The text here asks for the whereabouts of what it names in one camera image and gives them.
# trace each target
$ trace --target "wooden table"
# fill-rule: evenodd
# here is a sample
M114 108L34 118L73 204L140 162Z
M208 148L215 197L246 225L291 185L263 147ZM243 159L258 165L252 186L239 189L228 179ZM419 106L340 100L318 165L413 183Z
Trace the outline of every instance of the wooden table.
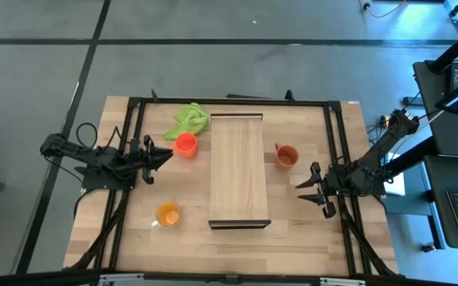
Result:
M122 128L128 97L109 96L99 125L99 145L105 145L114 126ZM173 116L181 104L146 104L142 134L156 146L173 143L162 135L175 126ZM321 207L298 195L314 188L294 186L310 177L309 166L320 162L328 170L329 155L324 113L311 106L203 105L208 113L262 113L262 136L266 190L271 224L264 230L211 230L208 226L210 193L210 130L198 137L194 160L173 157L159 172L155 184L139 179L130 193L118 255L117 270L133 272L240 273L262 275L347 276L339 212L324 218ZM367 133L357 102L342 102L344 125L351 158L368 150ZM342 154L335 115L337 153ZM133 130L135 122L130 125ZM115 137L112 145L117 147ZM274 143L295 146L300 160L290 172L274 167ZM79 204L64 265L77 262L95 240L102 224L107 191L96 191ZM180 223L174 227L153 226L157 206L172 201L180 206ZM397 271L390 233L382 205L373 197L360 198L368 241L388 267ZM362 272L359 249L352 239L357 269ZM103 265L108 263L111 238Z

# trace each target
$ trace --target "orange cup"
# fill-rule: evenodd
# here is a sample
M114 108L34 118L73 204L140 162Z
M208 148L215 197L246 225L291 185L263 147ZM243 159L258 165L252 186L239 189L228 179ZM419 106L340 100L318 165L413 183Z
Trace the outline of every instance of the orange cup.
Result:
M280 145L275 143L275 150L277 150L275 166L281 171L288 171L291 169L300 158L298 150L291 145Z
M197 138L192 133L182 133L171 146L175 155L192 159L197 154Z
M161 203L155 215L161 226L172 226L180 220L180 207L171 202Z

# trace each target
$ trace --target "green cloth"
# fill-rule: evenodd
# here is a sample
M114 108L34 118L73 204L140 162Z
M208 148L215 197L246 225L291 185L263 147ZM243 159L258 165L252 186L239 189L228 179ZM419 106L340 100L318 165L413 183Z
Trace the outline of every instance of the green cloth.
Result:
M209 122L208 113L197 103L184 106L174 118L177 126L164 135L165 139L174 140L185 132L202 133L206 130Z

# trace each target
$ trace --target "gray floor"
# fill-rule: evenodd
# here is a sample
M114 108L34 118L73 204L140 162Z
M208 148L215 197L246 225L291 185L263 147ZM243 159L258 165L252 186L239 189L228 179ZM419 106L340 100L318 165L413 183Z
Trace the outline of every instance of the gray floor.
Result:
M102 3L0 0L0 37L91 38ZM377 14L394 5L372 2ZM440 4L406 3L397 13L374 19L359 11L357 0L113 0L102 31L102 38L457 37ZM107 95L149 96L151 88L162 97L193 98L227 93L280 98L292 89L297 99L360 101L370 125L378 116L400 107L402 97L417 93L412 64L435 59L446 48L99 46L74 127L97 122ZM0 46L0 180L6 183L6 189L0 191L0 275L13 271L47 172L38 146L47 134L60 130L86 51L86 46ZM421 108L411 111L424 113ZM402 149L428 135L426 129ZM70 160L63 163L70 169L75 165ZM79 189L76 180L60 172L30 271L61 268ZM417 245L431 239L424 218L390 215L388 219L401 273L458 282L458 249L427 254L417 251ZM425 271L423 265L434 263L439 267Z

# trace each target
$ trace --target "wooden tray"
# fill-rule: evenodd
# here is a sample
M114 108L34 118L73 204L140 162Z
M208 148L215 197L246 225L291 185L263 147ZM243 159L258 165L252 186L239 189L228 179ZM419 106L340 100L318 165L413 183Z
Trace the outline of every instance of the wooden tray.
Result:
M210 227L268 226L262 114L212 114L211 128Z

